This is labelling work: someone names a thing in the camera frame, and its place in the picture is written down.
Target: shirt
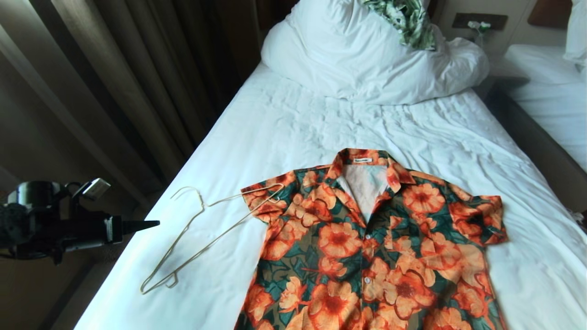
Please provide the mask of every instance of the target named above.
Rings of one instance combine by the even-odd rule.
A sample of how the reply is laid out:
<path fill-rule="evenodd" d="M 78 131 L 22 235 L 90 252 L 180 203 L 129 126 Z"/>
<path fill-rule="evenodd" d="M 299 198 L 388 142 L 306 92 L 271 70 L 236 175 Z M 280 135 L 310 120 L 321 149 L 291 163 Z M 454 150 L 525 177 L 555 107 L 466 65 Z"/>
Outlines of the shirt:
<path fill-rule="evenodd" d="M 285 186 L 279 190 L 281 183 Z M 330 165 L 244 188 L 267 233 L 236 329 L 505 329 L 487 245 L 507 240 L 499 196 L 344 149 Z"/>

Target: shirt sleeve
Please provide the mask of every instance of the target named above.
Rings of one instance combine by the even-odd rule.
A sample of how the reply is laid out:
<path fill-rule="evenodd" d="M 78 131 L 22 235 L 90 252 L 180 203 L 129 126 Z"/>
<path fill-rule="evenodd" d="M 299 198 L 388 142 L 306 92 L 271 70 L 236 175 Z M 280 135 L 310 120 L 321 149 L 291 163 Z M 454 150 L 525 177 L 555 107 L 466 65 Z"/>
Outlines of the shirt sleeve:
<path fill-rule="evenodd" d="M 448 209 L 455 230 L 481 246 L 508 240 L 500 196 L 472 196 L 453 184 L 449 188 L 454 194 Z"/>
<path fill-rule="evenodd" d="M 243 188 L 241 192 L 252 215 L 272 225 L 288 208 L 291 202 L 288 196 L 295 186 L 296 175 L 291 171 Z"/>

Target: mattress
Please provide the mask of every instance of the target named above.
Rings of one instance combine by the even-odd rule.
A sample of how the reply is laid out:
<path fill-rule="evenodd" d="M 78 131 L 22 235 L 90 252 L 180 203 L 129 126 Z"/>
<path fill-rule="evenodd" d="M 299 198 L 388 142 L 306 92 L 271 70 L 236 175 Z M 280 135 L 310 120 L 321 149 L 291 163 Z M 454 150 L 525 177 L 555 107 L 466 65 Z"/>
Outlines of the mattress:
<path fill-rule="evenodd" d="M 320 97 L 263 64 L 150 211 L 76 329 L 233 329 L 265 224 L 249 218 L 178 273 L 173 288 L 139 286 L 187 221 L 211 203 L 292 169 L 329 164 L 345 147 L 387 150 L 409 169 L 473 194 L 501 195 L 510 241 L 487 250 L 511 329 L 579 329 L 587 321 L 587 239 L 544 178 L 472 90 L 413 106 Z M 154 277 L 166 276 L 248 213 L 242 198 L 197 217 Z"/>
<path fill-rule="evenodd" d="M 562 58 L 565 49 L 512 45 L 505 58 L 530 77 L 506 93 L 587 171 L 585 73 Z"/>

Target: clothes hanger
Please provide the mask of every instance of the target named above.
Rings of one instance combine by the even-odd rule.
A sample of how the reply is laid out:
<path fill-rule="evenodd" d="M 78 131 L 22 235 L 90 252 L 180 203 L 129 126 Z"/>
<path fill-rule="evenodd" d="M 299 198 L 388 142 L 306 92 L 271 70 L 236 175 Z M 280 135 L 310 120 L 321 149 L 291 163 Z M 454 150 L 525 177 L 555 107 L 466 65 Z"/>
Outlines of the clothes hanger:
<path fill-rule="evenodd" d="M 188 229 L 190 228 L 190 224 L 192 223 L 192 221 L 194 221 L 194 219 L 202 214 L 206 208 L 208 207 L 212 207 L 218 203 L 221 203 L 223 201 L 227 201 L 230 200 L 232 198 L 238 197 L 238 196 L 243 196 L 246 194 L 250 194 L 250 193 L 254 193 L 257 191 L 262 191 L 262 190 L 267 190 L 267 189 L 271 189 L 273 187 L 276 186 L 280 186 L 279 189 L 277 189 L 276 192 L 274 192 L 273 194 L 271 194 L 271 196 L 269 196 L 266 200 L 264 200 L 261 204 L 257 205 L 255 208 L 253 208 L 247 215 L 245 215 L 242 219 L 238 220 L 238 222 L 236 222 L 234 225 L 232 225 L 229 229 L 227 229 L 226 231 L 224 231 L 222 234 L 220 234 L 218 237 L 216 237 L 215 239 L 213 239 L 210 243 L 208 243 L 205 247 L 203 247 L 202 249 L 200 249 L 198 252 L 196 252 L 194 255 L 192 255 L 188 260 L 186 260 L 183 264 L 181 264 L 179 267 L 177 267 L 176 269 L 172 270 L 169 274 L 167 274 L 167 276 L 165 276 L 163 279 L 161 279 L 159 282 L 155 283 L 152 287 L 150 287 L 149 289 L 145 290 L 145 287 L 147 286 L 147 284 L 149 284 L 149 282 L 153 279 L 153 277 L 155 276 L 155 274 L 157 274 L 157 272 L 159 271 L 159 269 L 161 268 L 161 266 L 163 266 L 163 264 L 167 261 L 167 259 L 171 256 L 171 254 L 173 253 L 173 249 L 175 249 L 177 243 L 179 242 L 179 240 L 181 239 L 181 237 L 185 234 L 185 232 L 188 231 Z M 277 195 L 281 190 L 283 190 L 285 188 L 285 185 L 282 183 L 275 183 L 272 184 L 269 187 L 264 187 L 264 188 L 259 188 L 259 189 L 255 189 L 255 190 L 250 190 L 250 191 L 246 191 L 244 193 L 241 194 L 236 194 L 234 196 L 230 196 L 224 199 L 221 199 L 219 201 L 216 201 L 210 205 L 206 204 L 204 202 L 204 199 L 202 198 L 202 195 L 200 194 L 200 192 L 198 191 L 197 188 L 195 187 L 191 187 L 191 186 L 185 186 L 182 188 L 179 188 L 175 194 L 173 194 L 173 196 L 170 197 L 170 199 L 173 199 L 173 197 L 175 197 L 180 191 L 184 190 L 184 189 L 193 189 L 195 190 L 195 192 L 198 194 L 198 197 L 200 198 L 200 204 L 202 206 L 202 209 L 200 211 L 198 211 L 198 213 L 194 214 L 194 216 L 188 221 L 188 223 L 185 225 L 184 229 L 181 231 L 181 233 L 177 236 L 176 240 L 173 242 L 173 244 L 171 245 L 171 247 L 169 247 L 169 249 L 167 250 L 167 252 L 163 255 L 163 258 L 161 258 L 161 260 L 159 261 L 159 263 L 157 264 L 157 266 L 155 267 L 155 269 L 153 270 L 153 272 L 149 275 L 149 277 L 147 277 L 146 280 L 144 280 L 143 284 L 140 287 L 140 291 L 141 294 L 147 294 L 149 293 L 151 290 L 160 287 L 161 285 L 165 284 L 170 278 L 173 278 L 173 283 L 166 284 L 167 288 L 172 288 L 175 287 L 177 285 L 177 283 L 179 283 L 179 279 L 177 278 L 177 273 L 184 268 L 185 266 L 187 266 L 187 264 L 189 264 L 190 262 L 194 261 L 196 258 L 198 258 L 202 253 L 204 253 L 204 251 L 208 250 L 214 243 L 216 243 L 216 241 L 218 241 L 222 236 L 224 236 L 226 233 L 228 233 L 229 231 L 231 231 L 232 229 L 234 229 L 236 226 L 240 225 L 249 215 L 251 215 L 252 213 L 254 213 L 255 211 L 257 211 L 258 208 L 260 208 L 263 204 L 270 202 L 270 203 L 277 203 L 279 202 L 281 199 L 279 198 L 279 196 L 277 197 L 277 199 L 275 201 L 271 200 L 275 195 Z"/>

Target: shirt collar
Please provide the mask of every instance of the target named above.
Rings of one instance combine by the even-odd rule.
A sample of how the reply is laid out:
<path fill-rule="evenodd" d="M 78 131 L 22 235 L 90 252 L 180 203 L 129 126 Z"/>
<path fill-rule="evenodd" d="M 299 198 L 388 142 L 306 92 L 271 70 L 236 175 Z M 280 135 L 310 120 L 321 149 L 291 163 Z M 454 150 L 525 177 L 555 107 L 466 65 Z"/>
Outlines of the shirt collar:
<path fill-rule="evenodd" d="M 342 175 L 342 167 L 344 165 L 386 166 L 387 183 L 389 183 L 389 187 L 392 189 L 393 193 L 397 193 L 401 189 L 402 184 L 416 183 L 410 172 L 393 159 L 386 151 L 347 148 L 341 150 L 334 158 L 334 161 L 326 174 L 325 181 L 327 184 L 332 184 Z"/>

